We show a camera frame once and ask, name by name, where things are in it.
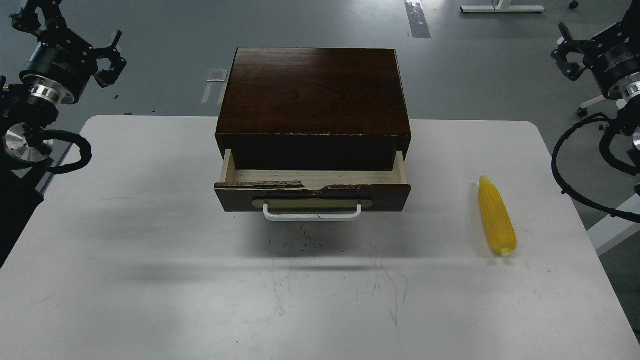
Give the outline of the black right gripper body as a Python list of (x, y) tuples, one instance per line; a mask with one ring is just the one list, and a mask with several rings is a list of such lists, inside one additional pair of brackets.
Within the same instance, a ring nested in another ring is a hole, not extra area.
[(585, 53), (584, 64), (608, 100), (630, 101), (639, 96), (639, 34), (622, 22), (597, 33), (593, 53)]

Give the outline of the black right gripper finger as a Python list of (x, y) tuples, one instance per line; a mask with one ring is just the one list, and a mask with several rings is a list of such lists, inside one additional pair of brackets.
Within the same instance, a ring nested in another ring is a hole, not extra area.
[(558, 23), (561, 38), (558, 39), (558, 49), (566, 51), (586, 51), (594, 48), (594, 43), (590, 40), (574, 39), (569, 28), (563, 23)]
[(559, 47), (551, 52), (551, 59), (565, 78), (575, 82), (583, 75), (586, 68), (576, 62), (569, 62), (568, 55), (571, 53), (578, 54), (577, 51), (569, 48)]

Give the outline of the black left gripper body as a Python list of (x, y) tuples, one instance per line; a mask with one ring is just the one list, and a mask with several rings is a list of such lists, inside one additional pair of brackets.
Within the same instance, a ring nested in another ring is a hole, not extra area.
[(62, 104), (79, 102), (90, 78), (98, 72), (92, 45), (70, 29), (46, 29), (37, 36), (38, 45), (20, 72), (25, 85), (50, 80), (66, 89)]

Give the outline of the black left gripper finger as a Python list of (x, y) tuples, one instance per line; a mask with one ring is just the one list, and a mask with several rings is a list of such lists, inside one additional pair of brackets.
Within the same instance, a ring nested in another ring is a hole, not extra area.
[(107, 88), (115, 84), (127, 65), (127, 61), (120, 54), (109, 57), (110, 68), (99, 70), (94, 74), (94, 79), (101, 88)]
[(122, 31), (117, 30), (112, 37), (111, 43), (106, 47), (93, 48), (93, 55), (96, 59), (116, 59), (121, 57), (118, 50), (118, 43), (121, 40)]

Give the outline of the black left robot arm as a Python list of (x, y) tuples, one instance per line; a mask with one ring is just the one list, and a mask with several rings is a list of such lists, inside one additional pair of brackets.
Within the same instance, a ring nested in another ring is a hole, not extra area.
[[(13, 29), (37, 40), (20, 82), (7, 84), (1, 78), (1, 165), (10, 171), (40, 167), (67, 174), (86, 167), (93, 157), (89, 141), (50, 126), (58, 119), (59, 106), (79, 102), (89, 80), (109, 87), (127, 65), (118, 50), (121, 30), (107, 47), (94, 47), (68, 27), (60, 5), (59, 0), (27, 0), (10, 16)], [(54, 141), (76, 146), (80, 159), (50, 166)]]

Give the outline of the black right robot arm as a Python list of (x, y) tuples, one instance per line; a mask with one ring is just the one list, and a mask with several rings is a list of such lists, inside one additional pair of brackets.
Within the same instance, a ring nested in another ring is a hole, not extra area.
[(622, 173), (635, 176), (638, 165), (629, 165), (612, 155), (610, 145), (618, 133), (631, 136), (639, 127), (639, 2), (633, 0), (622, 21), (602, 30), (591, 39), (574, 39), (564, 23), (558, 24), (561, 39), (551, 59), (565, 77), (578, 80), (590, 70), (606, 100), (623, 100), (617, 118), (609, 120), (599, 143), (602, 158)]

